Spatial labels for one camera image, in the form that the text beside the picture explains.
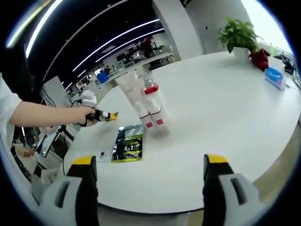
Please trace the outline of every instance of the floor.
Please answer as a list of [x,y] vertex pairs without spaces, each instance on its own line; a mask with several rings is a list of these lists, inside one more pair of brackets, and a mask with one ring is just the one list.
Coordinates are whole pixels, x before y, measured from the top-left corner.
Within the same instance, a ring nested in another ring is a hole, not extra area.
[[[109,85],[97,92],[97,99],[102,99],[114,86]],[[262,203],[271,205],[286,183],[301,148],[301,127],[297,125],[286,148],[274,164],[256,181],[254,186],[259,190]],[[129,214],[99,207],[98,216],[102,226],[201,226],[204,211],[189,214],[145,216]]]

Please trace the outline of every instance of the office desk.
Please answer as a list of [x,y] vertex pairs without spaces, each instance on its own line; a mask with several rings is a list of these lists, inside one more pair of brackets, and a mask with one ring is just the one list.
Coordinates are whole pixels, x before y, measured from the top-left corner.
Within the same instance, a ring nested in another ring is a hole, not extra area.
[[[98,202],[140,213],[196,210],[203,203],[203,158],[226,156],[235,172],[260,177],[287,145],[301,111],[294,89],[280,91],[254,66],[227,52],[183,60],[153,71],[171,114],[170,134],[147,132],[137,162],[98,163]],[[98,105],[118,120],[82,128],[65,157],[71,161],[113,147],[119,126],[140,122],[119,87]]]

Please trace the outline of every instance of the white bottle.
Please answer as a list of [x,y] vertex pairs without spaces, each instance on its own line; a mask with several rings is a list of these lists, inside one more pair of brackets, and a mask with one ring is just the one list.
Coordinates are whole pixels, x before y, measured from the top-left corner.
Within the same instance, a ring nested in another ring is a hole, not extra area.
[[161,108],[160,104],[153,98],[146,99],[145,104],[156,128],[159,131],[168,131],[168,122],[164,116],[165,114],[163,113],[163,108]]
[[154,123],[151,119],[151,115],[140,101],[137,101],[135,103],[134,109],[136,110],[140,120],[145,125],[145,127],[147,129],[154,129]]

